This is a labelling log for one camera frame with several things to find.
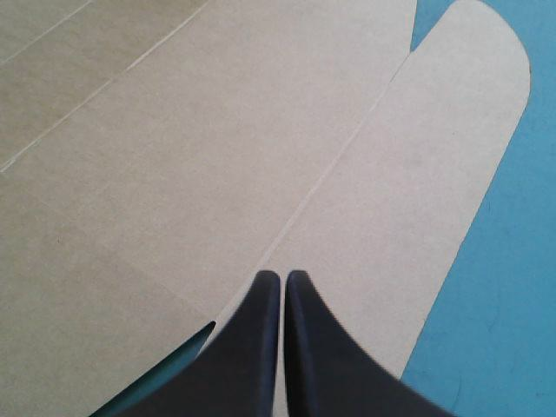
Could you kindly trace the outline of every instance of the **crease line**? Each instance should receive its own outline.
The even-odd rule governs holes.
[[[355,127],[352,134],[341,145],[341,148],[338,151],[338,153],[336,154],[336,156],[334,157],[334,159],[327,165],[327,167],[324,169],[322,174],[319,176],[319,178],[313,184],[313,187],[311,187],[311,189],[309,189],[309,191],[305,194],[303,199],[297,205],[297,208],[294,210],[292,215],[288,218],[288,220],[286,221],[284,226],[281,228],[278,235],[276,235],[274,240],[270,243],[270,245],[264,251],[260,260],[255,264],[255,267],[251,270],[251,273],[247,275],[247,279],[240,286],[240,288],[235,292],[235,295],[228,302],[228,304],[226,304],[224,306],[224,308],[221,310],[221,312],[216,316],[215,329],[213,330],[213,332],[210,334],[209,338],[205,342],[205,347],[208,346],[212,342],[212,340],[216,337],[217,334],[220,333],[221,329],[226,325],[228,320],[231,318],[232,313],[235,311],[235,308],[237,306],[239,306],[240,302],[242,301],[243,296],[245,295],[245,293],[249,289],[249,287],[251,285],[251,281],[253,280],[253,277],[255,276],[255,274],[260,269],[264,268],[265,264],[268,262],[268,260],[272,256],[272,254],[276,251],[276,249],[278,248],[278,246],[280,245],[280,243],[282,242],[284,237],[288,234],[289,230],[294,226],[297,219],[299,219],[299,217],[301,216],[301,214],[303,213],[303,211],[305,210],[305,208],[307,207],[307,205],[311,201],[313,195],[318,191],[318,189],[321,187],[321,185],[330,176],[330,174],[332,173],[332,171],[334,170],[334,168],[336,167],[336,165],[338,164],[340,159],[343,157],[343,155],[348,150],[349,146],[353,143],[355,137],[357,137],[359,135],[363,126],[365,126],[367,124],[371,114],[374,112],[374,110],[381,103],[382,98],[384,98],[384,96],[388,92],[388,90],[390,88],[390,85],[392,84],[394,79],[398,76],[398,74],[400,73],[401,68],[403,68],[404,64],[406,63],[407,59],[410,56],[411,56],[411,52],[408,52],[407,55],[401,61],[400,65],[398,65],[398,68],[396,68],[394,74],[390,78],[390,81],[388,81],[388,83],[386,84],[386,86],[384,87],[384,89],[382,90],[380,95],[378,96],[378,98],[374,101],[374,103],[371,105],[369,110],[367,110],[367,112],[361,118],[361,121],[357,124],[357,126]]]
[[[369,110],[361,118],[361,121],[355,127],[352,134],[341,145],[341,148],[338,151],[338,153],[336,154],[336,156],[334,157],[334,159],[328,164],[328,166],[324,169],[324,171],[322,171],[322,174],[319,176],[319,178],[313,184],[313,187],[311,187],[311,189],[309,189],[309,191],[305,194],[303,199],[298,204],[297,208],[294,210],[292,215],[288,218],[288,220],[286,221],[286,223],[284,224],[284,226],[282,227],[282,229],[278,233],[278,235],[274,238],[274,240],[270,243],[268,248],[265,250],[261,259],[255,264],[255,269],[253,270],[253,272],[250,276],[254,276],[254,274],[268,262],[271,255],[278,248],[278,246],[280,245],[281,241],[284,239],[284,237],[286,236],[288,231],[293,227],[293,225],[295,224],[297,219],[301,216],[301,214],[303,213],[303,211],[305,210],[305,208],[307,207],[307,205],[311,201],[313,195],[316,194],[316,192],[319,190],[321,185],[328,179],[328,177],[330,176],[330,174],[332,173],[334,168],[336,168],[336,166],[338,165],[338,162],[340,161],[340,159],[345,155],[345,153],[348,151],[350,145],[354,142],[355,138],[360,134],[363,127],[367,124],[367,122],[370,119],[370,116],[374,113],[376,108],[381,103],[382,99],[384,98],[384,96],[388,92],[390,86],[392,85],[392,82],[398,76],[401,68],[404,66],[404,64],[406,63],[406,60],[409,58],[410,55],[411,54],[407,54],[405,56],[405,58],[401,61],[400,65],[398,66],[398,68],[396,69],[396,71],[394,72],[392,77],[390,78],[390,81],[388,81],[388,83],[386,84],[386,86],[382,90],[379,97],[376,99],[376,101],[373,103],[373,105],[369,108]]]
[[[189,16],[187,19],[185,19],[183,22],[181,22],[177,27],[175,27],[174,29],[172,29],[168,35],[166,35],[165,37],[163,37],[162,39],[160,39],[158,42],[156,42],[152,47],[150,47],[147,51],[145,51],[142,55],[140,55],[133,63],[131,63],[128,67],[126,67],[126,69],[124,69],[123,71],[117,73],[115,76],[112,76],[106,83],[104,83],[103,85],[101,85],[99,88],[97,88],[95,91],[93,91],[91,94],[89,94],[82,102],[80,102],[79,104],[77,104],[77,106],[75,106],[72,110],[70,110],[64,117],[62,117],[61,119],[58,119],[54,124],[52,124],[50,127],[48,127],[47,129],[45,129],[42,133],[40,133],[33,141],[31,141],[30,143],[28,143],[23,149],[19,150],[18,152],[16,152],[13,156],[10,157],[10,159],[8,159],[8,161],[6,161],[4,164],[0,165],[0,173],[4,173],[6,172],[6,170],[11,167],[20,157],[21,155],[23,155],[28,149],[32,148],[33,146],[37,145],[38,143],[41,142],[41,140],[48,135],[52,130],[54,130],[55,128],[57,128],[60,124],[62,124],[68,117],[70,117],[71,115],[73,115],[76,111],[78,111],[82,106],[84,106],[85,104],[87,104],[90,100],[92,100],[93,98],[95,98],[100,92],[102,92],[106,87],[108,87],[110,84],[112,84],[116,79],[118,79],[120,76],[122,76],[123,74],[127,73],[129,70],[131,70],[132,68],[134,68],[138,63],[140,63],[142,60],[144,60],[148,55],[150,55],[154,50],[156,50],[159,46],[161,46],[163,43],[165,43],[166,41],[168,41],[173,35],[175,35],[180,29],[182,29],[183,27],[185,27],[191,20],[193,20],[206,6],[207,4],[209,4],[211,2],[211,0],[207,0],[203,5],[201,5],[201,7],[199,7],[196,11],[194,11],[191,16]]]
[[[54,26],[50,26],[46,31],[44,31],[38,37],[36,37],[33,40],[31,40],[30,42],[26,43],[22,48],[20,48],[19,50],[17,50],[16,52],[11,54],[7,58],[5,58],[2,62],[0,62],[0,67],[4,66],[8,61],[12,60],[13,58],[18,56],[22,52],[26,51],[31,45],[40,41],[43,37],[47,36],[52,30],[54,30],[55,28],[57,28],[58,26],[60,26],[64,22],[66,22],[67,20],[71,19],[73,16],[75,16],[77,13],[79,13],[81,10],[83,10],[85,7],[87,7],[89,4],[93,3],[94,1],[95,0],[88,0],[87,2],[85,2],[84,4],[79,6],[77,9],[73,10],[71,13],[69,13],[68,15],[63,17],[61,20],[59,20]]]

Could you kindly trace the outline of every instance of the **beige surface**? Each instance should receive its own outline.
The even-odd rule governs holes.
[[[528,94],[513,31],[483,3],[455,3],[266,267],[306,269],[349,333],[401,375]]]
[[[89,415],[209,319],[0,176],[0,415]]]
[[[0,65],[89,2],[90,0],[2,0]]]
[[[214,318],[399,67],[413,12],[211,2],[24,152],[0,208],[2,411],[86,414]]]
[[[95,0],[0,66],[0,169],[203,3]]]
[[[216,315],[399,66],[413,8],[213,2],[6,174]]]

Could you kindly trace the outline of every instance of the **blue surface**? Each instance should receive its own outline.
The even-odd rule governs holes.
[[[452,0],[419,0],[412,47]],[[529,103],[402,379],[461,416],[556,415],[556,2],[486,0],[532,67]]]
[[[215,323],[211,321],[90,417],[117,415],[162,387],[195,359],[214,328]]]

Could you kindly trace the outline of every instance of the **blue floor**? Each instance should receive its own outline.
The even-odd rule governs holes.
[[[453,0],[419,0],[412,49]],[[556,415],[556,2],[486,0],[524,44],[524,115],[402,379],[460,416]]]

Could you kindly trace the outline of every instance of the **black object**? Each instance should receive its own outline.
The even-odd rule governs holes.
[[[215,328],[211,321],[201,330],[187,339],[178,349],[166,356],[149,371],[132,382],[121,393],[116,395],[90,417],[114,417],[133,407],[139,401],[147,398],[168,383],[172,378],[182,372],[199,354],[202,346],[207,341]]]
[[[284,362],[290,417],[449,417],[354,342],[307,273],[286,286]]]
[[[270,417],[280,278],[261,271],[228,324],[197,359],[120,417]]]

